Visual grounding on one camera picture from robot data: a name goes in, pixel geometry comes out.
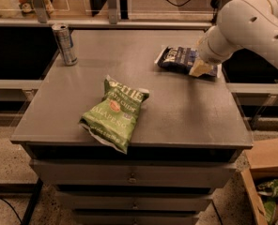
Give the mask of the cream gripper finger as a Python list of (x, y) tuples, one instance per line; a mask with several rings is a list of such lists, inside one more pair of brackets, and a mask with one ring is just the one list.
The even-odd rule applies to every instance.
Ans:
[(217, 68), (204, 62), (203, 60), (196, 59), (193, 62), (193, 67), (191, 68), (189, 74), (194, 77), (200, 77), (202, 75), (216, 76)]
[(196, 48), (198, 48), (200, 45), (202, 45), (203, 43), (205, 43), (207, 41), (208, 37), (206, 35), (202, 36), (201, 38), (199, 38), (197, 41), (196, 41)]

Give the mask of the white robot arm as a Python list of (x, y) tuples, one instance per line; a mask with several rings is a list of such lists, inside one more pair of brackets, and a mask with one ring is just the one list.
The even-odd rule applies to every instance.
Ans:
[(238, 50), (250, 50), (278, 69), (278, 0), (231, 0), (197, 43), (190, 74), (199, 77)]

